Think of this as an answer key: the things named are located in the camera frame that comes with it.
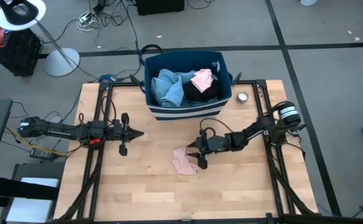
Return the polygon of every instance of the small metal can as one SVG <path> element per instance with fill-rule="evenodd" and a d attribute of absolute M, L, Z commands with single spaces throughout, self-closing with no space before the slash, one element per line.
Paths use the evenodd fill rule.
<path fill-rule="evenodd" d="M 238 93 L 237 101 L 238 101 L 238 103 L 245 103 L 246 101 L 248 101 L 248 93 L 246 93 L 246 92 Z"/>

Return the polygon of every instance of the black cloth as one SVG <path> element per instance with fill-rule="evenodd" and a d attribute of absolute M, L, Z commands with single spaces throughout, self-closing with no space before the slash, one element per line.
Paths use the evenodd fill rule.
<path fill-rule="evenodd" d="M 183 85 L 184 96 L 186 100 L 206 102 L 210 99 L 218 97 L 220 95 L 220 83 L 217 80 L 213 80 L 211 87 L 207 88 L 203 93 L 189 81 Z"/>

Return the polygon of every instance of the white stripe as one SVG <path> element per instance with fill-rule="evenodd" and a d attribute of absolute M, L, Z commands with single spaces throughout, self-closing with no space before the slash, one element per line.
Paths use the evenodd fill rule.
<path fill-rule="evenodd" d="M 156 118 L 184 118 L 184 117 L 188 117 L 188 116 L 198 116 L 198 115 L 202 115 L 202 114 L 207 114 L 207 113 L 213 113 L 213 112 L 221 111 L 222 108 L 223 108 L 223 106 L 220 106 L 220 107 L 217 107 L 217 108 L 213 108 L 213 109 L 209 109 L 209 110 L 191 112 L 191 113 L 180 113 L 180 114 L 153 113 L 153 115 Z"/>
<path fill-rule="evenodd" d="M 284 119 L 284 118 L 286 118 L 287 116 L 291 116 L 291 115 L 294 115 L 294 114 L 298 114 L 298 112 L 297 112 L 296 110 L 294 110 L 294 111 L 289 111 L 289 112 L 287 112 L 287 113 L 285 113 L 285 114 L 281 115 L 281 119 Z"/>
<path fill-rule="evenodd" d="M 286 112 L 288 112 L 288 111 L 291 111 L 291 110 L 295 110 L 296 108 L 294 107 L 294 106 L 290 106 L 290 107 L 287 107 L 287 108 L 285 108 L 285 109 L 282 109 L 281 111 L 280 111 L 280 114 L 284 114 L 284 113 L 286 113 Z"/>
<path fill-rule="evenodd" d="M 217 101 L 215 103 L 209 103 L 207 105 L 192 106 L 192 107 L 189 107 L 189 108 L 167 108 L 167 107 L 163 107 L 163 106 L 150 106 L 150 105 L 148 105 L 148 107 L 153 108 L 153 109 L 158 109 L 158 110 L 188 110 L 188 109 L 195 109 L 195 108 L 202 108 L 202 107 L 205 107 L 205 106 L 216 105 L 218 103 L 222 103 L 222 102 L 225 102 L 227 100 L 230 100 L 230 98 L 227 98 L 227 99 L 224 99 L 224 100 L 219 100 L 219 101 Z"/>

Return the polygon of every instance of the lamp base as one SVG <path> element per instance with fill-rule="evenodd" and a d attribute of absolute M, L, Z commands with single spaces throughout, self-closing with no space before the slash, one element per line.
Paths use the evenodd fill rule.
<path fill-rule="evenodd" d="M 54 77 L 61 77 L 74 71 L 80 63 L 79 53 L 70 48 L 62 48 L 64 54 L 68 57 L 70 64 L 64 59 L 58 50 L 49 54 L 45 61 L 45 72 Z"/>

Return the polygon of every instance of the pink towel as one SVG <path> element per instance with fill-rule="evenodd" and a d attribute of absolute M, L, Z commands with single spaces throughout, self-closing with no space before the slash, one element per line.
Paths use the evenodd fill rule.
<path fill-rule="evenodd" d="M 194 75 L 195 76 L 191 79 L 191 82 L 201 93 L 211 87 L 213 78 L 212 71 L 210 69 L 201 69 L 194 73 Z"/>
<path fill-rule="evenodd" d="M 188 161 L 186 150 L 186 147 L 173 150 L 172 163 L 176 168 L 177 174 L 195 175 L 198 169 Z"/>

